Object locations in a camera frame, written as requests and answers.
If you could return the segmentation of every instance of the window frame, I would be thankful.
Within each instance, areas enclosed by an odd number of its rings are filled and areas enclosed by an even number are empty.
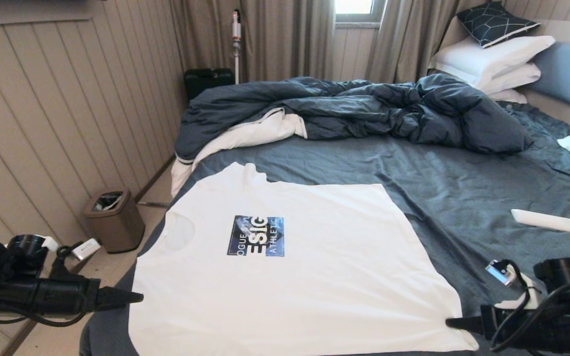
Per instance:
[[[371,5],[371,13],[337,13],[335,14],[336,23],[371,23],[381,22],[384,13],[384,3],[386,0],[373,0]]]

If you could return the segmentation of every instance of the wooden floor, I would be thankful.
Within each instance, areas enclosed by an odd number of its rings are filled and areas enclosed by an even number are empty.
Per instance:
[[[170,166],[157,182],[144,195],[142,201],[170,203]],[[109,255],[103,249],[91,257],[81,270],[81,275],[89,278],[100,278],[102,286],[115,285],[122,275],[131,267],[136,255],[149,239],[152,230],[164,216],[164,208],[138,206],[142,220],[146,225],[140,247],[131,252]],[[86,315],[80,322],[68,327],[49,327],[37,325],[14,353],[16,356],[77,356],[81,331],[92,314]]]

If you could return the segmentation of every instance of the wood panel wall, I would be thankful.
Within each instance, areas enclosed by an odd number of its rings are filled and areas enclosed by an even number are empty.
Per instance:
[[[91,1],[91,20],[0,25],[0,242],[92,237],[92,194],[134,194],[173,155],[184,97],[167,0]],[[0,326],[0,353],[20,324]]]
[[[570,21],[570,0],[505,0],[507,11],[522,18]]]
[[[333,80],[364,79],[378,29],[335,29]]]

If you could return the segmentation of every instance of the white remote control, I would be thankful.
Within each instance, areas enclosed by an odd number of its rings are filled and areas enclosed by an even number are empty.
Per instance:
[[[549,214],[520,209],[512,209],[512,215],[518,223],[570,232],[570,219],[566,217],[550,216]]]

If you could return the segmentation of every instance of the white t-shirt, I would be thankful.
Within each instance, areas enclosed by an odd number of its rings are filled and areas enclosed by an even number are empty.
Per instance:
[[[138,257],[129,335],[142,356],[476,350],[456,291],[380,184],[204,178]]]

